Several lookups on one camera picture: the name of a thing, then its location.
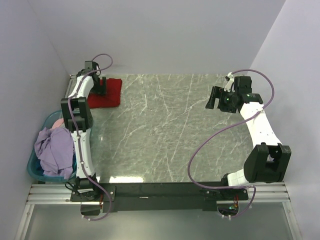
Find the red t-shirt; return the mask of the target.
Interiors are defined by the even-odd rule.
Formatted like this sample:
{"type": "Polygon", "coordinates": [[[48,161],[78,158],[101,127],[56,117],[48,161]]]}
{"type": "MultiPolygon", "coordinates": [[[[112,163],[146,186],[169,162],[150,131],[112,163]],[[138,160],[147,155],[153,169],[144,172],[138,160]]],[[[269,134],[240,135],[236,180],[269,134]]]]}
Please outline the red t-shirt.
{"type": "Polygon", "coordinates": [[[108,78],[105,80],[105,94],[90,93],[87,102],[90,109],[116,108],[121,104],[122,79],[108,78]]]}

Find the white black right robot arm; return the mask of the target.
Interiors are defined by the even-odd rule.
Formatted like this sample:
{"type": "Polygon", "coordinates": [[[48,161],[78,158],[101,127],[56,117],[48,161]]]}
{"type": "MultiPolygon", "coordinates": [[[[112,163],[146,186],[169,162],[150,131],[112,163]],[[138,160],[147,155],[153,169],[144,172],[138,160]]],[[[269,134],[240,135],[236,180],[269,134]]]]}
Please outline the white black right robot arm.
{"type": "Polygon", "coordinates": [[[240,113],[246,121],[253,145],[243,168],[222,178],[219,187],[222,198],[232,199],[237,194],[238,186],[283,181],[292,151],[274,133],[264,111],[262,97],[252,92],[249,76],[233,77],[225,87],[214,86],[205,107],[218,108],[226,113],[240,113]]]}

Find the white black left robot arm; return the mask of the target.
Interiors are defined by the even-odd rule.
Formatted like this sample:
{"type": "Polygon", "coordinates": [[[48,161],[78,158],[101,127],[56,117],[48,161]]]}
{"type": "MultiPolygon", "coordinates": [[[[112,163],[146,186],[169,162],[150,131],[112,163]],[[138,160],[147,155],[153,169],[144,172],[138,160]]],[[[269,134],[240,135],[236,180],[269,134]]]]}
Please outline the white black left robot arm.
{"type": "Polygon", "coordinates": [[[81,193],[88,201],[94,201],[100,195],[91,157],[90,134],[94,120],[88,104],[91,90],[100,84],[99,71],[98,63],[86,61],[84,69],[76,75],[74,89],[60,101],[64,125],[74,143],[76,179],[73,191],[81,193]]]}

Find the pink t-shirt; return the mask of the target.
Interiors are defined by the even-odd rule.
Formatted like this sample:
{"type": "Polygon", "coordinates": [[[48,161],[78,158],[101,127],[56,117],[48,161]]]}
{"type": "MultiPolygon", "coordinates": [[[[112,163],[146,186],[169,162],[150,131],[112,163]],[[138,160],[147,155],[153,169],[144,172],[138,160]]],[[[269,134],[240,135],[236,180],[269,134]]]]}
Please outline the pink t-shirt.
{"type": "Polygon", "coordinates": [[[54,122],[51,129],[64,128],[64,127],[65,127],[64,119],[60,118],[54,122]]]}

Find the lavender t-shirt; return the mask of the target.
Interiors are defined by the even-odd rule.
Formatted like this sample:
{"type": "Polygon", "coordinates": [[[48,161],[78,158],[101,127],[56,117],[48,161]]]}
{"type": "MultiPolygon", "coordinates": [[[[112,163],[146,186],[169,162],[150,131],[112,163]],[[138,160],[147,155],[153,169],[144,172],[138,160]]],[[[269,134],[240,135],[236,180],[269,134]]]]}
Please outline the lavender t-shirt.
{"type": "Polygon", "coordinates": [[[44,128],[34,144],[43,174],[68,180],[73,173],[74,141],[64,127],[44,128]]]}

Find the teal plastic laundry basket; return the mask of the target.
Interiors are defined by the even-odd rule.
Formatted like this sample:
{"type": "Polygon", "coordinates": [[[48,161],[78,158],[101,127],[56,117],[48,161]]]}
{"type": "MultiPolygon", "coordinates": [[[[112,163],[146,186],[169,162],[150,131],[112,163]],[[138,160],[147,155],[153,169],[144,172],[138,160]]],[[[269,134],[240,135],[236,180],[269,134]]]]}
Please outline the teal plastic laundry basket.
{"type": "MultiPolygon", "coordinates": [[[[42,127],[40,128],[43,130],[44,128],[51,128],[54,123],[62,118],[62,111],[57,110],[51,113],[44,121],[42,127]]],[[[27,163],[27,172],[29,175],[41,182],[49,182],[49,183],[56,183],[56,184],[61,184],[61,183],[66,183],[76,177],[76,170],[77,170],[77,163],[76,163],[76,155],[74,154],[72,157],[72,173],[69,177],[69,179],[65,179],[64,176],[48,176],[44,174],[44,170],[41,167],[41,161],[38,159],[36,156],[35,149],[32,149],[31,155],[29,157],[28,163],[27,163]]]]}

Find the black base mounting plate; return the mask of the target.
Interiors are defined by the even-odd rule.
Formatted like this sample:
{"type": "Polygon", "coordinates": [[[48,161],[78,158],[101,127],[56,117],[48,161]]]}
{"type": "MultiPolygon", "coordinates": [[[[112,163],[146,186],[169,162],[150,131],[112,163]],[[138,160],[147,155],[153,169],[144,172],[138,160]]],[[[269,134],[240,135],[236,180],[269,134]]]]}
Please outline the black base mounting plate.
{"type": "Polygon", "coordinates": [[[219,201],[246,201],[248,192],[240,189],[205,189],[192,182],[167,183],[103,183],[102,187],[109,193],[83,196],[72,193],[70,201],[84,205],[103,203],[102,211],[106,213],[111,204],[111,212],[123,211],[160,211],[160,210],[202,210],[216,211],[219,201]]]}

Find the aluminium frame rail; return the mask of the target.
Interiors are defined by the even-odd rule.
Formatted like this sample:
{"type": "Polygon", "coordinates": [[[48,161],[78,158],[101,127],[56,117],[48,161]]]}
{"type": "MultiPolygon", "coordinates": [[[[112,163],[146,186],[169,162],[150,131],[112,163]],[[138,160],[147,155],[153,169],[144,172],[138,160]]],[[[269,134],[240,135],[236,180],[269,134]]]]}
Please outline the aluminium frame rail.
{"type": "MultiPolygon", "coordinates": [[[[248,197],[254,198],[254,203],[287,203],[291,201],[286,185],[283,182],[275,184],[257,184],[254,190],[248,190],[248,197]]],[[[63,184],[33,184],[26,200],[27,205],[98,205],[98,201],[72,202],[72,192],[63,184]]]]}

